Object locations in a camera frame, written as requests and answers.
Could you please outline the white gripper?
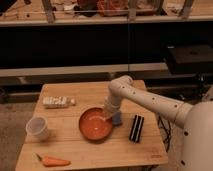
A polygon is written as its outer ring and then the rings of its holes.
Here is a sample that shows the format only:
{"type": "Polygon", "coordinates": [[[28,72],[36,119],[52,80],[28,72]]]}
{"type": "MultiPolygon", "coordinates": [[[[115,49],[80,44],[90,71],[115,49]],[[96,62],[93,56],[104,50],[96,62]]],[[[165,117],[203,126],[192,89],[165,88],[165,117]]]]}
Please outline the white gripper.
{"type": "Polygon", "coordinates": [[[122,124],[121,113],[117,112],[120,109],[119,105],[113,105],[111,102],[106,100],[103,106],[103,112],[106,119],[111,118],[114,126],[122,124]]]}

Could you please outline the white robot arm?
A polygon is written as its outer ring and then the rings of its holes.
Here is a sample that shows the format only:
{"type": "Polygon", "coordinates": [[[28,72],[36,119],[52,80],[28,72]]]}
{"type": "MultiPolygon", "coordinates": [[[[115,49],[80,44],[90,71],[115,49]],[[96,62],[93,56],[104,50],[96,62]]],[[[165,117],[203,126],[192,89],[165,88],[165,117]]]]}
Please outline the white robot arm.
{"type": "Polygon", "coordinates": [[[180,171],[213,171],[213,101],[195,105],[137,89],[121,76],[108,85],[104,114],[111,118],[128,99],[173,122],[184,131],[180,171]]]}

